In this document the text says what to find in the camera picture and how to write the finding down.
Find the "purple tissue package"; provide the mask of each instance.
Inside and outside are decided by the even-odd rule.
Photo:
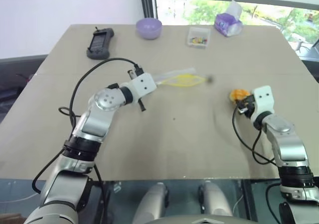
[[[243,29],[243,23],[228,13],[221,13],[216,16],[214,27],[228,37],[239,34]]]

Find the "beige tabletop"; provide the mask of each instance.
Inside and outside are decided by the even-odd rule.
[[[136,105],[119,109],[97,157],[104,180],[278,177],[276,168],[254,162],[231,124],[229,92],[263,85],[272,87],[276,113],[296,125],[319,174],[318,85],[278,29],[245,26],[231,38],[212,29],[201,50],[186,46],[188,26],[164,26],[153,41],[139,38],[132,25],[112,28],[111,57],[132,59],[151,74],[194,67],[213,83],[159,86],[143,98],[145,112]],[[62,147],[71,126],[57,108],[68,106],[77,80],[97,64],[85,55],[93,30],[73,25],[66,31],[1,123],[0,178],[32,179]],[[130,68],[118,61],[100,67],[80,86],[74,111],[81,114],[99,89],[128,81]],[[238,117],[237,126],[252,144],[257,131],[249,120]],[[264,135],[259,151],[272,156]]]

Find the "tree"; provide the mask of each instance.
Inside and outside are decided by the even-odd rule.
[[[214,24],[216,15],[226,11],[228,1],[193,0],[195,9],[185,19],[189,24]]]
[[[309,43],[315,43],[319,37],[318,30],[308,25],[297,25],[294,33],[304,37]]]
[[[258,5],[256,5],[256,6],[254,7],[253,14],[251,14],[251,18],[252,18],[252,19],[253,19],[254,16],[255,16],[255,13],[256,13],[257,8],[258,8]]]
[[[176,0],[174,0],[174,14],[173,14],[173,17],[174,17],[174,19],[176,17]]]
[[[186,0],[183,2],[183,17],[185,17],[185,5],[186,5]]]
[[[304,20],[304,12],[300,8],[293,8],[289,12],[289,15],[286,17],[281,17],[277,19],[277,23],[281,26],[280,31],[284,33],[285,30],[288,30],[288,33],[291,33],[295,29],[296,24]]]
[[[319,11],[315,11],[313,15],[313,23],[317,26],[319,26]]]
[[[257,6],[255,3],[247,3],[247,2],[239,2],[241,7],[243,8],[243,11],[246,11],[250,14],[253,13],[254,8]]]
[[[253,20],[252,19],[252,16],[250,13],[246,12],[246,11],[243,11],[241,13],[241,16],[240,16],[240,20],[241,22],[244,24],[244,25],[256,25],[258,24],[257,21]]]

